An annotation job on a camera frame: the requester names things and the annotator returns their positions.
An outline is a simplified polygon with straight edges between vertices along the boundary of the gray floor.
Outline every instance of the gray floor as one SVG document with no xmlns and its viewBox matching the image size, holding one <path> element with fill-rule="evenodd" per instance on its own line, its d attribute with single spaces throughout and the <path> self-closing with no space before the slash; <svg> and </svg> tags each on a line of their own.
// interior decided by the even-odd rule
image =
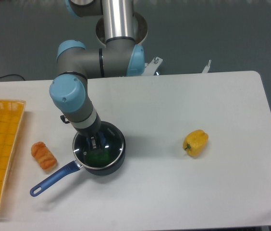
<svg viewBox="0 0 271 231">
<path fill-rule="evenodd" d="M 146 61 L 163 58 L 161 74 L 200 73 L 209 59 L 211 72 L 254 70 L 271 108 L 271 0 L 135 0 L 135 11 L 148 23 Z M 71 17 L 64 0 L 1 1 L 0 76 L 54 79 L 61 42 L 101 47 L 99 18 Z"/>
</svg>

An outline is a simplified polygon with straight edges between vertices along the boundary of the white table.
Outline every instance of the white table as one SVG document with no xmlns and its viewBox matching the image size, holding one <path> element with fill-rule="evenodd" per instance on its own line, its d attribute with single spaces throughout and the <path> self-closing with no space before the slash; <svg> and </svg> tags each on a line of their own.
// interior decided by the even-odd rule
<svg viewBox="0 0 271 231">
<path fill-rule="evenodd" d="M 26 100 L 0 209 L 0 230 L 170 230 L 271 225 L 271 113 L 260 76 L 232 72 L 89 80 L 102 120 L 126 138 L 126 159 L 99 177 L 85 169 L 31 197 L 47 177 L 31 156 L 43 141 L 59 166 L 74 160 L 76 131 L 49 96 L 51 81 L 1 82 Z M 193 159 L 184 137 L 209 143 Z"/>
</svg>

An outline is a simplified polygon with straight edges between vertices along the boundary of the cooking pot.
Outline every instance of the cooking pot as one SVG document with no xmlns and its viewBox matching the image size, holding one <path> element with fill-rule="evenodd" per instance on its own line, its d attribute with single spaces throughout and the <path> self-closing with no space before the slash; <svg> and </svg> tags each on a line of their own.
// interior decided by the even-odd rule
<svg viewBox="0 0 271 231">
<path fill-rule="evenodd" d="M 119 169 L 125 159 L 125 138 L 113 124 L 102 121 L 94 137 L 77 133 L 73 141 L 76 160 L 68 163 L 30 190 L 31 196 L 38 196 L 63 177 L 85 168 L 88 172 L 105 176 Z"/>
</svg>

